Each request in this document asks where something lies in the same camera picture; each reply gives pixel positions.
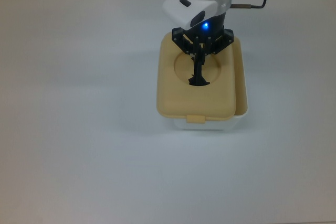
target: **black object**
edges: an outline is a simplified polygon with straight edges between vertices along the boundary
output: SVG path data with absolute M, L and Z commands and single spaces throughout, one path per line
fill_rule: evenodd
M 190 26 L 193 27 L 196 24 L 198 24 L 199 22 L 202 22 L 204 20 L 205 17 L 205 11 L 201 11 L 199 14 L 197 14 L 193 20 L 190 23 Z
M 202 76 L 202 65 L 205 63 L 205 57 L 221 52 L 234 42 L 233 31 L 224 29 L 224 19 L 225 13 L 201 22 L 190 30 L 173 29 L 172 40 L 175 44 L 185 54 L 194 55 L 194 74 L 189 79 L 190 85 L 206 86 L 210 84 Z
M 189 2 L 188 0 L 180 0 L 180 3 L 186 7 L 191 6 L 191 2 Z

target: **black cable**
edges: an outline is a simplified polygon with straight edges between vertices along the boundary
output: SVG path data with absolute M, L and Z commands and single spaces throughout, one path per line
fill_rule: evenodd
M 233 4 L 230 8 L 232 9 L 263 9 L 266 5 L 267 0 L 264 0 L 262 5 L 246 5 L 246 4 Z

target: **table surface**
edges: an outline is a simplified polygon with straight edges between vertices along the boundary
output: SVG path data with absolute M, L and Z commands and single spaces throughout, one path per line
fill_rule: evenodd
M 227 13 L 249 97 L 227 133 L 156 111 L 163 1 L 0 0 L 0 223 L 336 221 L 336 0 Z

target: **yellow lid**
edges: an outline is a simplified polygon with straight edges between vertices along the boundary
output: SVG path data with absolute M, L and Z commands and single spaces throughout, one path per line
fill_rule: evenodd
M 157 109 L 167 118 L 186 118 L 189 123 L 224 121 L 236 111 L 233 46 L 205 60 L 203 77 L 207 86 L 189 85 L 194 65 L 189 55 L 171 40 L 162 40 L 157 85 Z

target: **blue led light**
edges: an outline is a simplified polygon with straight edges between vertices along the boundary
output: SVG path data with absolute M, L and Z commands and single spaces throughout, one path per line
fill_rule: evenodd
M 208 30 L 208 29 L 209 29 L 209 25 L 208 25 L 208 23 L 204 23 L 203 26 L 202 26 L 202 28 L 203 28 L 204 30 Z

